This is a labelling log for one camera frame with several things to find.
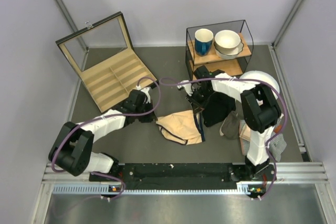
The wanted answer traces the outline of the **beige underwear navy trim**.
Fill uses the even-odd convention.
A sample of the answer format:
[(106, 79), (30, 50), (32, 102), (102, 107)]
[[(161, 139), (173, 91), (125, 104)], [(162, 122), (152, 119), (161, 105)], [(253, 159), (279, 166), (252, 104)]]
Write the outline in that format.
[(194, 145), (205, 142), (201, 114), (192, 110), (176, 112), (157, 119), (156, 125), (163, 137), (180, 145)]

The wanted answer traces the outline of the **black underwear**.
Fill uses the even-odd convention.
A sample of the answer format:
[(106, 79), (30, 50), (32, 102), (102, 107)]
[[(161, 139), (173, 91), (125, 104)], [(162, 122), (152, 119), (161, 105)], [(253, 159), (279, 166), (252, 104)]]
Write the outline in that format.
[(224, 121), (231, 111), (236, 110), (235, 99), (226, 94), (216, 92), (208, 101), (202, 112), (204, 125), (211, 127), (219, 122)]

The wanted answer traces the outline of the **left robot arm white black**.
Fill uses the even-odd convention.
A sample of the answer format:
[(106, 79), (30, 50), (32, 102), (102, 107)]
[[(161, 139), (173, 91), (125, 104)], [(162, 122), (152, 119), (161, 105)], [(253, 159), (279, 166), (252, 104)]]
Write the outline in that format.
[(156, 119), (150, 98), (151, 88), (132, 90), (129, 96), (101, 116), (81, 123), (65, 123), (49, 152), (48, 159), (73, 176), (98, 172), (107, 180), (119, 174), (118, 160), (108, 154), (94, 153), (94, 142), (109, 133), (125, 128), (135, 120), (141, 123)]

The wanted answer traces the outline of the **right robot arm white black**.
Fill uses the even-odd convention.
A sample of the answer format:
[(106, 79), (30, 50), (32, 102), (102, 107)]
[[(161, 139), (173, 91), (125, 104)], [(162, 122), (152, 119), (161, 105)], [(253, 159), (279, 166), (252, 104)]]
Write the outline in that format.
[(270, 152), (270, 142), (276, 137), (273, 134), (275, 125), (282, 112), (279, 104), (284, 103), (277, 89), (271, 83), (259, 80), (262, 73), (255, 71), (253, 78), (236, 78), (216, 70), (210, 72), (206, 67), (199, 67), (202, 77), (195, 81), (184, 80), (178, 83), (184, 89), (191, 103), (200, 109), (210, 104), (210, 98), (216, 94), (224, 94), (230, 100), (241, 104), (246, 125), (251, 130), (250, 146), (245, 158), (242, 172), (233, 169), (232, 176), (237, 180), (246, 177), (256, 180), (264, 174), (270, 161), (274, 161)]

